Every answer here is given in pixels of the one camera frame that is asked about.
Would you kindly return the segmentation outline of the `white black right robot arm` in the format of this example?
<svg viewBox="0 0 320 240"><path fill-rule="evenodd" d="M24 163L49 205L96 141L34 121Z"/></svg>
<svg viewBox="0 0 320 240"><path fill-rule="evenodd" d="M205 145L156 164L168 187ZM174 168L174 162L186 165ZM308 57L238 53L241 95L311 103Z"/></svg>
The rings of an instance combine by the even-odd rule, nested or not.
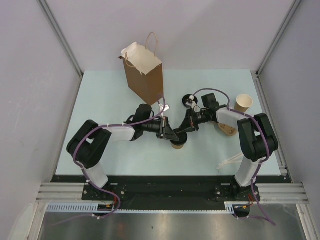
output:
<svg viewBox="0 0 320 240"><path fill-rule="evenodd" d="M230 194L235 200L242 201L248 196L248 186L254 184L262 164L279 148L273 127L266 114L251 116L229 105L221 105L213 93L202 96L201 100L204 108L196 112L196 96L187 94L182 98L187 110L176 134L198 131L200 124L208 122L225 124L237 130L243 160L234 176L236 185L230 188Z"/></svg>

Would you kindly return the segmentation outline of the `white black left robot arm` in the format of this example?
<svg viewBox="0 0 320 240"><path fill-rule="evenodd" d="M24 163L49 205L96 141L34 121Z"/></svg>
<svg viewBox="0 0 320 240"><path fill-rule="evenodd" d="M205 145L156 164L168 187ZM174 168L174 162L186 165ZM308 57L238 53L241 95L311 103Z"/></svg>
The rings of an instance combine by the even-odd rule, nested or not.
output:
<svg viewBox="0 0 320 240"><path fill-rule="evenodd" d="M94 186L93 194L100 200L110 196L100 160L108 143L135 141L144 132L155 133L158 139L178 141L179 137L169 124L169 118L161 113L154 115L152 107L141 104L134 115L122 124L99 126L93 120L87 120L68 143L66 150L80 167L87 181Z"/></svg>

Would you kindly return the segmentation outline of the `brown paper cup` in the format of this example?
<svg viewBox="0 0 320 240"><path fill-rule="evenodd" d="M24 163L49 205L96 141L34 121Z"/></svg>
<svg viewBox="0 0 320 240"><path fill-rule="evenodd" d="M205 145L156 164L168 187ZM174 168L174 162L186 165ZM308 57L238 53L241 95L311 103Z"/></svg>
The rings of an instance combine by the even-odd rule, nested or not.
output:
<svg viewBox="0 0 320 240"><path fill-rule="evenodd" d="M171 146L176 150L180 150L180 149L182 149L184 147L184 144L182 144L182 143L173 143L172 142Z"/></svg>
<svg viewBox="0 0 320 240"><path fill-rule="evenodd" d="M236 111L245 113L253 105L253 99L248 94L239 94L236 97L234 109Z"/></svg>

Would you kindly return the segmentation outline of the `black plastic cup lid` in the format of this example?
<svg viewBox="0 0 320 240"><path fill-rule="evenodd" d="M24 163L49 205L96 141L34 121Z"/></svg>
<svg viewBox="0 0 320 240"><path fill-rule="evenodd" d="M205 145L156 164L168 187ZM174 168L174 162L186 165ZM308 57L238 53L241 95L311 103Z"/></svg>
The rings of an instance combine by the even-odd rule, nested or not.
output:
<svg viewBox="0 0 320 240"><path fill-rule="evenodd" d="M198 104L198 99L192 94L187 94L182 98L182 104L188 109L193 109Z"/></svg>

